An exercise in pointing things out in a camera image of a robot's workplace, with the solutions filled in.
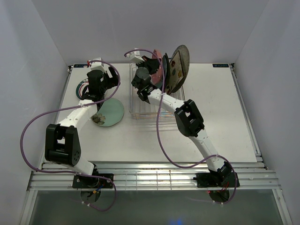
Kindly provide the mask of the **teal square plate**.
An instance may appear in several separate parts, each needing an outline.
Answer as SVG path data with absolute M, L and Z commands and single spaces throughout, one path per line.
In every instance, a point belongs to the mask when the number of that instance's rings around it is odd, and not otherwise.
M 167 64 L 168 64 L 168 57 L 167 55 L 165 54 L 163 57 L 162 57 L 162 90 L 165 89 L 165 77 L 166 77 L 166 73 L 167 73 Z

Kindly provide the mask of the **pink dotted plate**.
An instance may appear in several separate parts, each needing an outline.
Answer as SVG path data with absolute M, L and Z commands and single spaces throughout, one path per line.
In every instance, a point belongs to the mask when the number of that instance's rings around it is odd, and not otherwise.
M 158 49 L 154 49 L 153 52 L 158 56 L 159 60 L 162 61 L 161 52 Z M 162 67 L 161 67 L 161 65 L 159 65 L 157 71 L 154 74 L 150 75 L 152 84 L 154 84 L 154 85 L 158 84 L 162 79 L 162 75 L 163 75 Z

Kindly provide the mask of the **cream floral square plate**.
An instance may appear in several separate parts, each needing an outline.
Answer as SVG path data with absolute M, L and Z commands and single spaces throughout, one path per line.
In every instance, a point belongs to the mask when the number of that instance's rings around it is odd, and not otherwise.
M 173 58 L 170 60 L 170 77 L 168 86 L 166 89 L 167 94 L 171 94 L 172 90 L 175 86 L 180 82 L 183 78 L 183 71 L 181 65 L 181 57 L 180 52 L 177 52 Z

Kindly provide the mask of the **speckled round plate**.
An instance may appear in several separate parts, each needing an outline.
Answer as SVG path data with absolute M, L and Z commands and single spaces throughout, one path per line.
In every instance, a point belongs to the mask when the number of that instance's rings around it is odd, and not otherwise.
M 172 58 L 175 56 L 177 52 L 180 52 L 180 57 L 181 57 L 181 65 L 182 65 L 182 71 L 183 71 L 183 78 L 178 84 L 175 86 L 175 88 L 172 90 L 172 93 L 177 92 L 183 83 L 185 82 L 188 71 L 189 71 L 189 64 L 190 64 L 190 55 L 189 55 L 189 50 L 185 45 L 180 45 L 178 46 L 174 53 L 172 54 Z

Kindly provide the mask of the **wire dish rack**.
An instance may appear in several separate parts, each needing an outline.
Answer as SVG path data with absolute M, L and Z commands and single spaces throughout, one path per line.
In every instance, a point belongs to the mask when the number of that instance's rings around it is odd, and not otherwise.
M 135 89 L 131 82 L 134 78 L 137 66 L 134 63 L 129 64 L 129 112 L 131 113 L 133 119 L 137 120 L 146 120 L 151 123 L 156 122 L 158 106 L 150 105 L 146 102 L 143 102 L 137 95 L 137 89 Z M 170 96 L 185 101 L 185 93 L 183 86 L 180 87 L 175 93 L 171 93 Z M 161 109 L 159 121 L 168 124 L 175 124 L 175 116 L 170 112 L 167 112 L 164 109 Z

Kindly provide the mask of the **black floral square plate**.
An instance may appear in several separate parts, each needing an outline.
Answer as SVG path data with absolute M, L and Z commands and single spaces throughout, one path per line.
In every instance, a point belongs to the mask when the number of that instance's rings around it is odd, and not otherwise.
M 165 77 L 165 89 L 164 89 L 164 92 L 166 92 L 166 89 L 167 89 L 167 86 L 168 86 L 168 82 L 169 82 L 169 77 L 170 77 L 170 61 L 169 61 L 169 57 L 168 57 L 167 73 L 166 73 L 166 77 Z

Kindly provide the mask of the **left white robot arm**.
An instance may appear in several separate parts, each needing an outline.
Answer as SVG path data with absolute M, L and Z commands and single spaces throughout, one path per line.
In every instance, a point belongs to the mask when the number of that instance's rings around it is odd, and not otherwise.
M 99 183 L 98 169 L 81 156 L 79 131 L 101 108 L 106 91 L 120 85 L 115 68 L 108 69 L 112 76 L 101 69 L 88 72 L 88 85 L 82 90 L 79 107 L 58 124 L 46 128 L 45 159 L 84 175 L 83 182 L 91 188 Z

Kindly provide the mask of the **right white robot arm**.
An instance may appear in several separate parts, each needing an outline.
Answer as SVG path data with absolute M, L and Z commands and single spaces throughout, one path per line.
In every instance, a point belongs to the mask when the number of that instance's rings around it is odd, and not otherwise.
M 150 104 L 158 106 L 175 116 L 178 130 L 189 138 L 204 157 L 208 173 L 199 173 L 196 179 L 201 187 L 238 187 L 238 175 L 232 165 L 218 154 L 205 131 L 204 119 L 195 102 L 191 99 L 182 101 L 164 93 L 165 85 L 152 84 L 150 76 L 163 68 L 163 80 L 170 73 L 170 63 L 166 56 L 162 60 L 145 58 L 137 63 L 137 70 L 131 82 L 136 88 L 138 97 Z

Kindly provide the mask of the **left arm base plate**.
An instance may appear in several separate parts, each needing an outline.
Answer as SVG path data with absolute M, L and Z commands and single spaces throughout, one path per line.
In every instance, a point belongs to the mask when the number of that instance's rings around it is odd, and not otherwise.
M 72 188 L 83 189 L 83 188 L 113 188 L 110 181 L 106 179 L 91 178 L 82 175 L 75 175 L 73 179 Z

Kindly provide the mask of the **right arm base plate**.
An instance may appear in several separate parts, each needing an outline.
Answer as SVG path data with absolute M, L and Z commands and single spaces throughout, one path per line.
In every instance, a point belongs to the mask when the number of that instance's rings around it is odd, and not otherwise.
M 234 188 L 240 187 L 237 173 L 231 172 L 225 178 L 217 178 L 210 172 L 196 173 L 193 180 L 196 181 L 198 188 Z

